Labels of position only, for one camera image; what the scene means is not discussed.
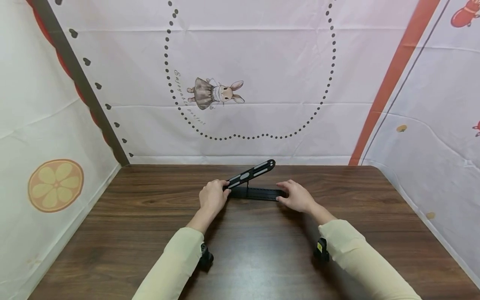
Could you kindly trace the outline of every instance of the left hand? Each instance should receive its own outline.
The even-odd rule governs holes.
[[[200,209],[218,214],[231,192],[229,189],[223,190],[223,187],[228,184],[228,181],[218,179],[207,183],[198,195],[200,198]]]

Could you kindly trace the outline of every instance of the black plastic bracket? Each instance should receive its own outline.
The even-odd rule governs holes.
[[[287,193],[282,190],[250,188],[248,186],[250,180],[271,171],[274,167],[275,161],[273,159],[269,159],[245,172],[240,173],[237,176],[230,178],[228,180],[230,181],[230,184],[224,189],[232,190],[230,193],[231,198],[276,201],[278,196],[287,197]],[[239,186],[243,183],[247,183],[247,186]]]

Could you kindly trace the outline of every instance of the right hand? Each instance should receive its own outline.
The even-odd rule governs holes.
[[[311,213],[312,208],[317,204],[312,195],[300,184],[293,180],[279,182],[276,184],[284,192],[289,194],[288,198],[278,196],[277,201],[283,203],[288,208],[301,213]]]

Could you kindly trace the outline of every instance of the orange slice illustration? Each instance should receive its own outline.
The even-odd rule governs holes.
[[[69,159],[55,159],[39,166],[28,181],[28,197],[39,211],[54,213],[70,204],[82,192],[84,172]]]

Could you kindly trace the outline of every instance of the rabbit illustration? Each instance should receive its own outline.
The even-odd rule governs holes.
[[[197,78],[195,80],[195,87],[187,88],[187,92],[194,94],[194,97],[188,98],[188,101],[196,102],[201,110],[208,107],[214,109],[217,104],[224,104],[230,99],[233,99],[237,103],[245,103],[245,100],[243,100],[240,95],[233,93],[233,91],[241,88],[242,85],[243,81],[237,81],[231,86],[223,86],[218,84],[213,78],[207,78],[206,81]]]

